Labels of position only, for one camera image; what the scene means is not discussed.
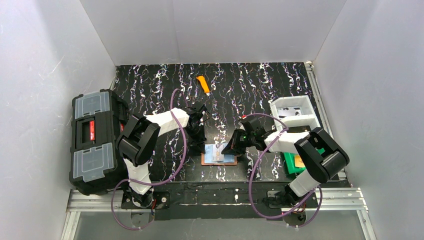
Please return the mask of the light blue credit card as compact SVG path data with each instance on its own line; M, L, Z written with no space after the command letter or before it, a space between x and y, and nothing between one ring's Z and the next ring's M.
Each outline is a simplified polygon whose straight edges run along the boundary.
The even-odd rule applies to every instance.
M233 162L234 158L231 155L221 154L221 151L226 145L227 143L206 144L203 162L205 164L226 164Z

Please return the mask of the white credit card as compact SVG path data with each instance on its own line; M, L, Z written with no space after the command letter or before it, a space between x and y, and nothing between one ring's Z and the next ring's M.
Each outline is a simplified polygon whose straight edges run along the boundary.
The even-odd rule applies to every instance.
M300 107L282 107L282 108L279 108L277 112L280 118L302 115L302 111Z

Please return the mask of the orange credit card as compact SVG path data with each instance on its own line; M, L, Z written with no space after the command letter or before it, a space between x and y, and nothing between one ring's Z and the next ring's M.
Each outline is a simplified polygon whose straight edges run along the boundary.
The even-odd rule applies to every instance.
M296 168L305 168L305 165L304 165L303 160L300 157L300 155L298 155L298 154L295 155L293 160L294 160L294 166Z

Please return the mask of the black toolbox with clear lids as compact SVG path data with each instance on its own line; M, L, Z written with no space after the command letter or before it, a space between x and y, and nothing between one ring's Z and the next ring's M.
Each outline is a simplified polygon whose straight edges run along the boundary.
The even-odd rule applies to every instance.
M72 100L69 182L81 194L104 195L128 177L116 147L128 119L128 104L110 89Z

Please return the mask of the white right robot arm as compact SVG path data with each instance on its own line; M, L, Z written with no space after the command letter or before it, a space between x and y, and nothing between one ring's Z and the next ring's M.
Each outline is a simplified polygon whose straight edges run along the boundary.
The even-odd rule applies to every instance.
M223 155L244 155L247 148L255 147L263 153L291 153L300 156L305 170L284 189L283 197L297 201L320 184L325 184L350 163L348 154L322 128L305 132L266 130L260 123L259 113L242 117L230 141L222 149Z

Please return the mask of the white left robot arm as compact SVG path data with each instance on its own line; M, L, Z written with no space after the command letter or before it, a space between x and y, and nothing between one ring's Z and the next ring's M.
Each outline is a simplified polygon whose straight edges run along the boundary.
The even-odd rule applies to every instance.
M138 117L132 115L123 131L116 140L117 150L123 157L127 167L128 177L137 182L131 182L129 187L139 195L144 195L152 187L148 160L151 159L158 137L177 130L179 126L188 141L187 156L200 156L205 153L204 115L208 113L206 106L172 108L169 111Z

